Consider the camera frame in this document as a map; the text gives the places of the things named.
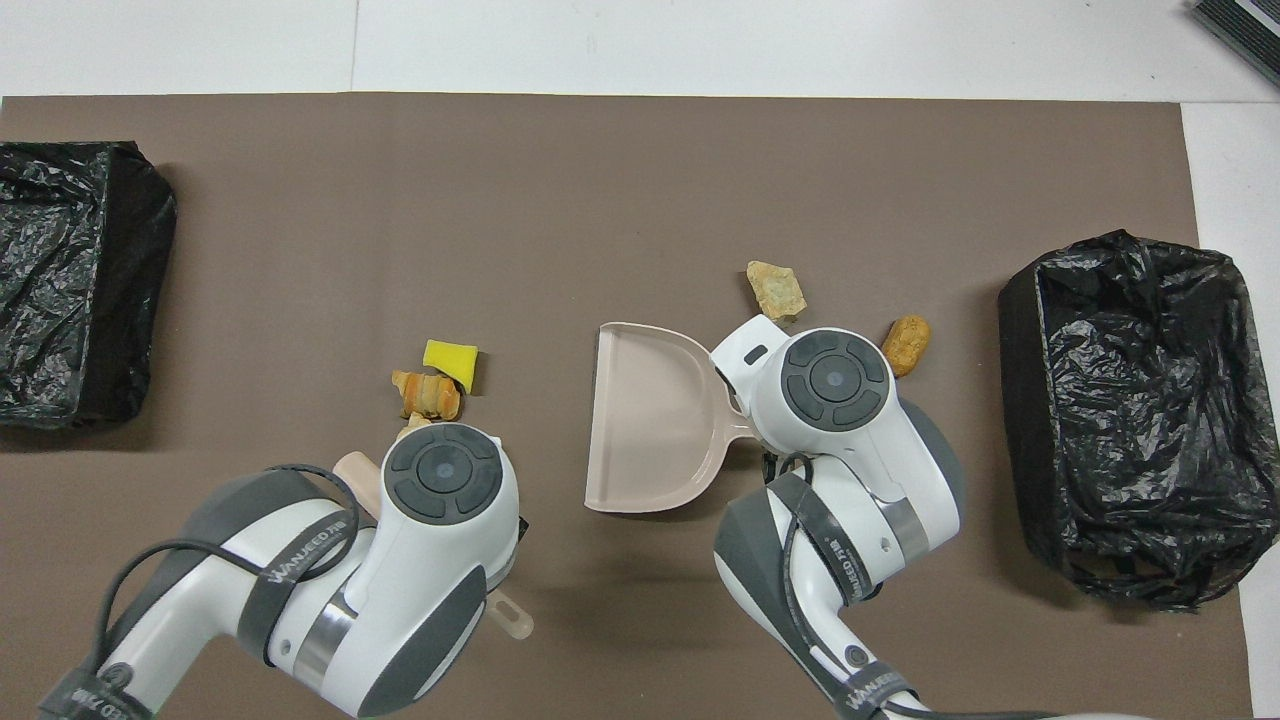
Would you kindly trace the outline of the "beige plastic dustpan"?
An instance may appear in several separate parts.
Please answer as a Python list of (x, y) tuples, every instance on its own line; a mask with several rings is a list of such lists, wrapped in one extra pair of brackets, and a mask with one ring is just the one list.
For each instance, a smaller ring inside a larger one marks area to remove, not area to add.
[(701, 495), (754, 428), (709, 351), (657, 325), (607, 322), (596, 338), (584, 503), (659, 512)]

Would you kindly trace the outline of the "greenish stone-like bread chunk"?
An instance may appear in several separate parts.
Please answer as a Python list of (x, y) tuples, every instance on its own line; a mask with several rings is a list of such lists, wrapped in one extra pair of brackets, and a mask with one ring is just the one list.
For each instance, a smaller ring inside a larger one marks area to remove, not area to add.
[(806, 300), (792, 268), (751, 260), (746, 266), (746, 277), (762, 314), (776, 325), (794, 324), (806, 309)]

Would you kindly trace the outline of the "brown fried nugget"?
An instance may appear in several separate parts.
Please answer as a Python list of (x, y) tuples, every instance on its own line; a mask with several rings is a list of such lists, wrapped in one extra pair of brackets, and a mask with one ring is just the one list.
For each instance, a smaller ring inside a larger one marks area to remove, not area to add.
[(904, 378), (916, 369), (931, 338), (931, 324), (918, 314), (902, 315), (891, 323), (879, 350), (895, 378)]

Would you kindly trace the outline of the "yellow sponge with green side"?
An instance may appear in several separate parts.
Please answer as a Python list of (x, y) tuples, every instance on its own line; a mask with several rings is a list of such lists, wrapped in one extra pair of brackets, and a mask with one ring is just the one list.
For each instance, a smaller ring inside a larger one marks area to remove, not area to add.
[(422, 365), (433, 368), (456, 380), (466, 395), (474, 392), (479, 363), (479, 347), (443, 340), (428, 340), (422, 352)]

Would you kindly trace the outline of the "striped croissant piece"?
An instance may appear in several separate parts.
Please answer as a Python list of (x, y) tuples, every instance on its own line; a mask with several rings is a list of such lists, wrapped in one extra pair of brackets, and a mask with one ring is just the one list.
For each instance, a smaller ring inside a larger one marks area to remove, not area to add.
[(419, 414), (428, 420), (453, 421), (460, 415), (460, 384), (448, 375), (394, 370), (390, 382), (402, 397), (403, 419)]

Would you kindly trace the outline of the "beige hand brush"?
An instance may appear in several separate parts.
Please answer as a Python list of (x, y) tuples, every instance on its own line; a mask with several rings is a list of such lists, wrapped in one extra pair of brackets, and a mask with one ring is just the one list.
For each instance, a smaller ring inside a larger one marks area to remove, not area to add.
[[(380, 468), (360, 451), (342, 456), (332, 471), (353, 491), (356, 500), (374, 521), (381, 518)], [(490, 607), (485, 611), (498, 626), (517, 641), (527, 639), (535, 628), (532, 616), (506, 592), (494, 588), (489, 593)]]

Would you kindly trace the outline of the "open black bag-lined bin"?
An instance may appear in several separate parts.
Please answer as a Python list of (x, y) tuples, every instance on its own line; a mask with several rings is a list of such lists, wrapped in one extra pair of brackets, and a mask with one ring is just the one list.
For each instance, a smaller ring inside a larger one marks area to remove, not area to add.
[(1226, 254), (1114, 231), (997, 297), (1004, 423), (1028, 550), (1082, 593), (1169, 612), (1280, 541), (1280, 436)]

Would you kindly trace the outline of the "black bag-covered bin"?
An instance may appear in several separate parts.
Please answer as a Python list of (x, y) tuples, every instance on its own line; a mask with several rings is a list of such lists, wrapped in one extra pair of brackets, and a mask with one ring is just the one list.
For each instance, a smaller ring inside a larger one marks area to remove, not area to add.
[(134, 142), (0, 142), (0, 427), (140, 414), (175, 229)]

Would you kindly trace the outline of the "brown table mat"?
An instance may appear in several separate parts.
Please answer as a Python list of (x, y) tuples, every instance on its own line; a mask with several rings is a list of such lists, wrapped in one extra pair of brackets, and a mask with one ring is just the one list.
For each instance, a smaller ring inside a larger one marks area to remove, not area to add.
[(412, 94), (10, 97), (0, 140), (133, 140), (178, 227), (132, 421), (0, 429), (0, 720), (90, 648), (111, 577), (221, 483), (383, 455), (394, 369), (476, 345), (463, 419), (499, 436), (530, 530), (484, 621), (397, 720), (835, 720), (722, 585), (724, 505), (762, 484), (735, 445), (694, 502), (586, 509), (605, 322), (714, 346), (791, 266), (800, 327), (879, 340), (927, 318), (901, 392), (955, 447), (961, 533), (850, 609), (946, 711), (1253, 712), (1238, 600), (1196, 614), (1091, 598), (1021, 538), (997, 296), (1041, 254), (1115, 229), (1196, 242), (1174, 105)]

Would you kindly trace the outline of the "dark ribbed device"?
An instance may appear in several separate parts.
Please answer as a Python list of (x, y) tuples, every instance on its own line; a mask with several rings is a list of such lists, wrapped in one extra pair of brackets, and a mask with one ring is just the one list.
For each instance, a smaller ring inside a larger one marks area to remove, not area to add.
[(1280, 88), (1280, 0), (1189, 0), (1192, 15)]

